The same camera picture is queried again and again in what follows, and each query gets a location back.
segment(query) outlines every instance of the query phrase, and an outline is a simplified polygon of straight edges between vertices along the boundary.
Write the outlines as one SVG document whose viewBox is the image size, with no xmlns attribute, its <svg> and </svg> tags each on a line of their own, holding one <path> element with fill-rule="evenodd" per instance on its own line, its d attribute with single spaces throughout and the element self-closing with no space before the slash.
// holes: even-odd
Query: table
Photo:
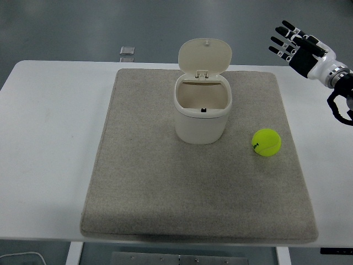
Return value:
<svg viewBox="0 0 353 265">
<path fill-rule="evenodd" d="M 79 222 L 117 71 L 177 64 L 22 61 L 0 91 L 0 239 L 96 241 Z M 290 67 L 230 66 L 276 75 L 319 237 L 353 245 L 353 128 L 326 103 L 331 90 Z M 338 106 L 348 110 L 344 99 Z"/>
</svg>

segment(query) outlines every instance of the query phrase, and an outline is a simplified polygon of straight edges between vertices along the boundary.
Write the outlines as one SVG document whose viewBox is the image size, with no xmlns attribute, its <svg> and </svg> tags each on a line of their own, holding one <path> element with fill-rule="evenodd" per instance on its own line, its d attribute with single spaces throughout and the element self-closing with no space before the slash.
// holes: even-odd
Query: hinge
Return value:
<svg viewBox="0 0 353 265">
<path fill-rule="evenodd" d="M 198 70 L 196 72 L 195 78 L 198 78 L 200 81 L 205 80 L 206 78 L 208 78 L 208 71 L 206 71 L 206 70 Z"/>
</svg>

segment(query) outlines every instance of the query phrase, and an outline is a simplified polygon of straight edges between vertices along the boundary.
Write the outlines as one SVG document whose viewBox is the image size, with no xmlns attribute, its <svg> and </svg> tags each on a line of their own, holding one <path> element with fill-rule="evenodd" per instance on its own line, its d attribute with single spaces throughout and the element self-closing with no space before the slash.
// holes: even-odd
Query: white wire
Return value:
<svg viewBox="0 0 353 265">
<path fill-rule="evenodd" d="M 41 254 L 39 254 L 38 252 L 22 252 L 22 253 L 5 254 L 5 255 L 0 256 L 0 258 L 9 257 L 9 256 L 27 255 L 27 254 L 35 254 L 35 255 L 38 255 L 38 256 L 42 259 L 44 265 L 46 265 L 43 256 L 42 256 Z"/>
</svg>

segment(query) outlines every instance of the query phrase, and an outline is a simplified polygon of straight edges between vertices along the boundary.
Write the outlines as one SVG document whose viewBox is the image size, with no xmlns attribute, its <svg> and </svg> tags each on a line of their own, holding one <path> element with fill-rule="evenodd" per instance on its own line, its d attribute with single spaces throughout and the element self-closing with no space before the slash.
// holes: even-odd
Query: metal plate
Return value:
<svg viewBox="0 0 353 265">
<path fill-rule="evenodd" d="M 110 265 L 249 265 L 247 258 L 113 252 Z"/>
<path fill-rule="evenodd" d="M 121 57 L 120 62 L 133 62 L 133 57 Z"/>
<path fill-rule="evenodd" d="M 179 265 L 249 265 L 247 258 L 180 256 Z"/>
<path fill-rule="evenodd" d="M 120 49 L 120 55 L 133 55 L 135 47 L 123 46 Z"/>
<path fill-rule="evenodd" d="M 179 265 L 179 255 L 113 252 L 110 265 Z"/>
</svg>

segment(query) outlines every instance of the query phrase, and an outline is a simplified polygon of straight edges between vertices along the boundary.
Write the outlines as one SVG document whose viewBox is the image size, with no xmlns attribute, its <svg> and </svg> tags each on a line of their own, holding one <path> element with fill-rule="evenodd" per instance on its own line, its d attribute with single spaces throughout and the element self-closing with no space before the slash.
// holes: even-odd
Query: robotic finger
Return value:
<svg viewBox="0 0 353 265">
<path fill-rule="evenodd" d="M 336 60 L 336 54 L 329 46 L 285 20 L 282 24 L 284 26 L 279 26 L 275 30 L 293 46 L 271 37 L 271 40 L 284 51 L 273 46 L 270 46 L 269 50 L 286 60 L 289 66 L 303 77 L 319 80 L 325 86 L 333 88 L 334 91 L 328 99 L 333 115 L 341 123 L 353 126 L 353 73 L 350 73 L 345 64 Z M 350 108 L 347 113 L 352 120 L 344 119 L 339 114 L 334 102 L 337 96 L 346 98 L 347 106 Z"/>
</svg>

